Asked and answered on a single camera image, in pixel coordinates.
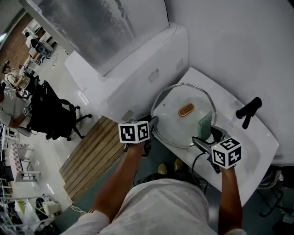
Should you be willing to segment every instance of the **brick wall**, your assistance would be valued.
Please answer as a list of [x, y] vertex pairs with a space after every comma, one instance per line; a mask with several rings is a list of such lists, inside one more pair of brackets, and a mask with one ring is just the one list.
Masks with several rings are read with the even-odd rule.
[[[13, 31], [6, 39], [2, 49], [0, 50], [0, 68], [5, 61], [9, 60], [11, 67], [18, 68], [19, 64], [23, 64], [29, 56], [29, 49], [26, 45], [26, 37], [22, 31], [32, 21], [32, 17], [27, 13], [19, 21]], [[0, 79], [4, 78], [4, 74], [0, 72]]]

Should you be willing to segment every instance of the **white cube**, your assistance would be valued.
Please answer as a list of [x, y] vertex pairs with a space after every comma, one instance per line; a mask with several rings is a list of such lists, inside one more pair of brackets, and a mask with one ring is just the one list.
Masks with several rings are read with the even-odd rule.
[[138, 144], [150, 139], [148, 121], [125, 122], [119, 124], [119, 141]]
[[241, 160], [242, 145], [236, 137], [231, 137], [211, 147], [213, 163], [230, 168]]

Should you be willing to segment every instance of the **ceiling light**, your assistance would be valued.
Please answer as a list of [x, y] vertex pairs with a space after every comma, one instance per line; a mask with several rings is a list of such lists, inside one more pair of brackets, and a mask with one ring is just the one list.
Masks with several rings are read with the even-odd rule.
[[4, 40], [4, 38], [6, 37], [6, 34], [3, 34], [0, 36], [0, 42], [2, 42]]

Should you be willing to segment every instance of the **yellow shoe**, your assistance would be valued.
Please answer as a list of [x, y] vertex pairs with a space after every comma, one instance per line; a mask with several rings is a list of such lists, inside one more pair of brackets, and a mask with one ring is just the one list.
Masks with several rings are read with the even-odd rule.
[[177, 158], [176, 161], [175, 161], [175, 171], [177, 170], [182, 170], [184, 168], [184, 162]]
[[159, 174], [167, 174], [167, 168], [166, 168], [166, 165], [164, 163], [159, 165], [158, 173]]

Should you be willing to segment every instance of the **white wall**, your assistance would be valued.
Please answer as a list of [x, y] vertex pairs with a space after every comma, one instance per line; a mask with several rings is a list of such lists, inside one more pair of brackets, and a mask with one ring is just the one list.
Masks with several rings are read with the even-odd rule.
[[17, 0], [0, 0], [0, 34], [6, 30], [21, 9], [22, 5]]
[[257, 116], [293, 155], [294, 9], [287, 0], [166, 0], [171, 21], [189, 35], [190, 66], [243, 103], [263, 101]]

